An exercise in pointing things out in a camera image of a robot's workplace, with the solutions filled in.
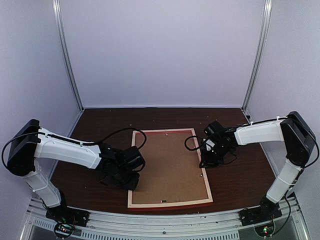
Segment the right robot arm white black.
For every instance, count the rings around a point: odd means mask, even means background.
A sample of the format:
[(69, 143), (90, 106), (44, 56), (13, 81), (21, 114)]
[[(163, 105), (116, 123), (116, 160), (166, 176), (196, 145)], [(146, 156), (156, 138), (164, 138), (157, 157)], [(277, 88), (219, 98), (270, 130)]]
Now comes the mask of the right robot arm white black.
[(260, 144), (264, 148), (281, 147), (282, 168), (256, 210), (259, 220), (268, 220), (278, 207), (279, 201), (298, 181), (303, 171), (315, 162), (310, 158), (319, 153), (316, 136), (297, 112), (286, 116), (223, 127), (218, 121), (205, 129), (206, 138), (200, 149), (200, 168), (215, 168), (225, 164), (226, 154), (233, 154), (237, 147)]

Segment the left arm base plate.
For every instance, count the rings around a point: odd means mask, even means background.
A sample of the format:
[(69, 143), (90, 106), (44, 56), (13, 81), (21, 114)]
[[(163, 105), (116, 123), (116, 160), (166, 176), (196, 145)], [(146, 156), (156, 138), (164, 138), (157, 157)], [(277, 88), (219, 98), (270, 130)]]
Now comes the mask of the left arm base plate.
[(67, 206), (48, 207), (45, 217), (59, 223), (86, 227), (90, 213), (86, 210), (70, 208)]

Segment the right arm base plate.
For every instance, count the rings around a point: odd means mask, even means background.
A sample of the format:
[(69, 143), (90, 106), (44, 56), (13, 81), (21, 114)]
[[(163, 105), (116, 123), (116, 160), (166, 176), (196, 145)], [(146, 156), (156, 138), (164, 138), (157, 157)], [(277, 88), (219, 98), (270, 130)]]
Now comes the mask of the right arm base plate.
[(261, 206), (254, 208), (244, 208), (238, 213), (242, 226), (255, 225), (262, 222), (271, 221), (272, 219), (279, 218), (283, 215), (280, 209), (276, 209), (275, 211), (270, 213), (268, 211), (262, 210)]

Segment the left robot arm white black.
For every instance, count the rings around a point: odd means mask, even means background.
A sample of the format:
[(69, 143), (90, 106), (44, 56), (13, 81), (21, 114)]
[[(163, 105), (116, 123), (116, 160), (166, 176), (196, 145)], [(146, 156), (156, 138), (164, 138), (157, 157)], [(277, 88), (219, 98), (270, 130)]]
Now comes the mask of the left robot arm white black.
[(25, 179), (31, 190), (61, 222), (72, 218), (61, 190), (45, 176), (37, 159), (53, 159), (96, 170), (117, 186), (134, 191), (140, 171), (146, 162), (140, 146), (125, 150), (106, 144), (114, 133), (98, 141), (82, 141), (53, 133), (40, 126), (39, 120), (31, 119), (2, 148), (3, 166), (13, 175)]

